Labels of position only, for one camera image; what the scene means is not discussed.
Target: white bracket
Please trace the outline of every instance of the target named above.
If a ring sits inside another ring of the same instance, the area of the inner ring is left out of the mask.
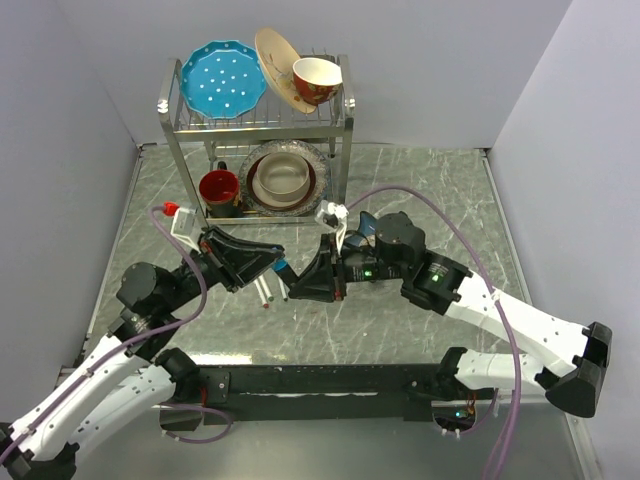
[[[544,394],[544,389],[535,377],[542,372],[544,365],[531,355],[520,355],[522,370],[522,394]],[[468,350],[458,361],[458,373],[455,375],[470,390],[497,388],[513,390],[515,384],[513,355],[510,353],[480,353]]]
[[[518,348],[540,360],[558,377],[575,370],[574,356],[584,355],[588,340],[582,333],[585,327],[553,317],[500,290],[495,290],[492,298],[478,274],[465,278],[458,294],[460,301],[451,303],[447,316],[476,325],[508,341],[494,303],[494,298],[499,298]]]
[[[54,459],[62,450],[65,443],[78,425],[93,409],[125,378],[141,367],[148,365],[146,360],[140,357],[127,357],[123,352],[118,353],[92,375],[87,374],[87,368],[91,367],[104,354],[121,345],[116,337],[104,336],[100,343],[86,359],[51,395],[40,405],[31,410],[22,418],[16,420],[11,426],[14,433],[11,437],[15,440],[22,435],[28,426],[51,404],[60,394],[81,377],[87,377],[69,397],[63,400],[56,409],[44,419],[44,422],[20,444],[20,450],[30,450],[33,460],[46,461]]]
[[[338,219],[338,225],[332,227],[325,223],[325,219],[329,216],[334,216]],[[316,222],[320,225],[329,228],[336,234],[336,249],[338,255],[342,251],[342,244],[344,243],[344,237],[347,234],[347,217],[349,216],[349,210],[344,205],[339,205],[333,202],[327,202],[322,200],[318,208],[316,209]]]
[[[194,208],[180,207],[173,216],[171,236],[184,243],[189,249],[199,250],[198,240],[202,229]]]
[[[175,392],[171,376],[155,365],[131,376],[105,398],[78,425],[69,443],[77,443],[76,462],[82,463],[104,440],[154,405],[169,400]]]

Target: beige bowl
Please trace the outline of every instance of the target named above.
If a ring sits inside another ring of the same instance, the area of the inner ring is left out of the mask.
[[[309,190],[309,165],[300,155],[276,152],[266,155],[256,170],[262,189],[274,200],[293,202]]]

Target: stacked plates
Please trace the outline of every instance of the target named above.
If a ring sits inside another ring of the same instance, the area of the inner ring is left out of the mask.
[[[299,216],[313,210],[328,186],[327,160],[300,140],[265,143],[240,167],[242,198],[263,215]]]

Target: beige plate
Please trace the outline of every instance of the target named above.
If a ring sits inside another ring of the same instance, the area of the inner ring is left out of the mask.
[[[274,29],[263,28],[256,33],[256,52],[271,89],[296,110],[315,112],[316,107],[302,100],[293,84],[293,64],[300,60],[300,55],[289,42]]]

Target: red clip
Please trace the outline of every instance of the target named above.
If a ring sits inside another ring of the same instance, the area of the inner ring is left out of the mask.
[[[164,210],[162,211],[162,213],[164,213],[167,217],[173,217],[179,208],[180,205],[178,205],[177,203],[164,202]]]

